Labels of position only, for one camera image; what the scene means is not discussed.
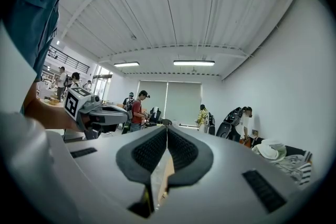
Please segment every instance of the woman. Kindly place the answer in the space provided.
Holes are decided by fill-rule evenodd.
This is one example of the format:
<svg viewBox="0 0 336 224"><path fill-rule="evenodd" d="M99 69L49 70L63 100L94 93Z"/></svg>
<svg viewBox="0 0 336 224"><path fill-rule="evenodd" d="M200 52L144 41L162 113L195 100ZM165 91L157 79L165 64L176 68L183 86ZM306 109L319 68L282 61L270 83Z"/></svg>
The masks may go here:
<svg viewBox="0 0 336 224"><path fill-rule="evenodd" d="M81 87L80 82L79 82L79 73L75 72L72 73L71 76L72 79L72 84L69 87Z"/></svg>
<svg viewBox="0 0 336 224"><path fill-rule="evenodd" d="M199 125L198 130L202 133L207 133L209 126L209 112L205 108L205 105L201 104L200 112L198 114L197 123Z"/></svg>

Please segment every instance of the white shirt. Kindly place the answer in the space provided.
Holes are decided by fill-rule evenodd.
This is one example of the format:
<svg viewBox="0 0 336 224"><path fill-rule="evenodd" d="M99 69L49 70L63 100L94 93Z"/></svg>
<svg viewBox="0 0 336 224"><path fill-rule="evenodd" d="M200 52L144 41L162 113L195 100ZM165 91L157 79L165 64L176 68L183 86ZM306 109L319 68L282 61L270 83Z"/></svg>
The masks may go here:
<svg viewBox="0 0 336 224"><path fill-rule="evenodd" d="M83 88L87 91L90 91L91 90L91 84L85 83Z"/></svg>
<svg viewBox="0 0 336 224"><path fill-rule="evenodd" d="M76 88L76 87L81 87L79 81L77 81L77 82L73 82L73 83L71 84L71 88Z"/></svg>
<svg viewBox="0 0 336 224"><path fill-rule="evenodd" d="M61 74L61 76L59 77L59 80L58 80L59 82L57 83L57 87L59 87L59 88L64 87L64 82L65 82L66 77L67 77L67 74L65 72L63 72Z"/></svg>
<svg viewBox="0 0 336 224"><path fill-rule="evenodd" d="M236 131L238 134L240 134L241 139L244 139L245 137L244 127L247 129L247 134L248 134L248 120L249 120L249 117L246 115L243 115L240 118L238 125L236 126Z"/></svg>

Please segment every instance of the fluorescent light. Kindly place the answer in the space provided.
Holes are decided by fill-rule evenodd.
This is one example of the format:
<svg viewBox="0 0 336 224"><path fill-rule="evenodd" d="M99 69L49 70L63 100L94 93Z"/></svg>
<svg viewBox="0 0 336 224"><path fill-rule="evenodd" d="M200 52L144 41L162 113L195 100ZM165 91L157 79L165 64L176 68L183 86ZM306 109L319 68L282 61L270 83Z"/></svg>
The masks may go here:
<svg viewBox="0 0 336 224"><path fill-rule="evenodd" d="M139 66L138 62L121 62L121 63L115 63L115 67L134 67Z"/></svg>
<svg viewBox="0 0 336 224"><path fill-rule="evenodd" d="M215 61L195 61L195 60L177 60L174 61L175 66L213 66Z"/></svg>

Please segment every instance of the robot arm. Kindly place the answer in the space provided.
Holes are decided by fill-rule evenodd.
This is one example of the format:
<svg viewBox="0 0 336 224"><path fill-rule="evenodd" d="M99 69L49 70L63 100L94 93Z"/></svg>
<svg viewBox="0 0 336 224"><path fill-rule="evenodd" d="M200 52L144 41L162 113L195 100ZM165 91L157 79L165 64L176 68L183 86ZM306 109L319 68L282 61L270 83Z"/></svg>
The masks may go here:
<svg viewBox="0 0 336 224"><path fill-rule="evenodd" d="M102 104L99 96L81 87L69 89L64 108L76 121L77 127L84 131L87 140L97 139L102 132L114 132L119 123L129 119L126 110L116 105ZM88 124L83 123L83 114L89 116Z"/></svg>

